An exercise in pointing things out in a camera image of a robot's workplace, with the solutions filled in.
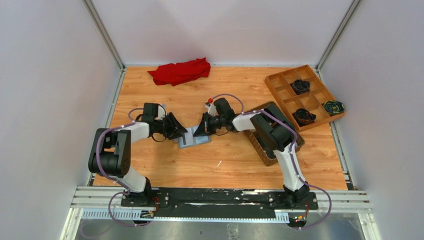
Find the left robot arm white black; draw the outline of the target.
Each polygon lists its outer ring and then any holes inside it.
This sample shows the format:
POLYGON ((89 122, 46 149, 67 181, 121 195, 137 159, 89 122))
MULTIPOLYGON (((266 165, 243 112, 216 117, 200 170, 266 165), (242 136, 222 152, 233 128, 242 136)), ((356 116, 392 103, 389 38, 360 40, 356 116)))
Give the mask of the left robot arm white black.
POLYGON ((142 111, 130 123, 113 128, 99 128, 95 132, 88 160, 91 173, 115 181, 125 191, 123 196, 135 197, 143 206, 153 199, 150 180, 131 166, 132 144, 162 135, 165 140, 173 140, 187 133, 171 112, 159 103, 147 102, 142 111))

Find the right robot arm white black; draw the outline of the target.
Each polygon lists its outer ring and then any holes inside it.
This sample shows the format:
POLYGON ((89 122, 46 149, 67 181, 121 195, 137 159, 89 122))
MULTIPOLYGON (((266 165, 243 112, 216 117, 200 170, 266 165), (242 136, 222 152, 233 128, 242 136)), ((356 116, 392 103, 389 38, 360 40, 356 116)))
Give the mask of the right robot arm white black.
POLYGON ((235 113, 224 98, 211 103, 202 114, 194 137, 211 136, 218 129, 228 132, 254 131, 265 147, 275 155, 283 175, 285 203, 295 208, 307 203, 310 186, 303 176, 296 156, 298 134, 278 107, 235 113))

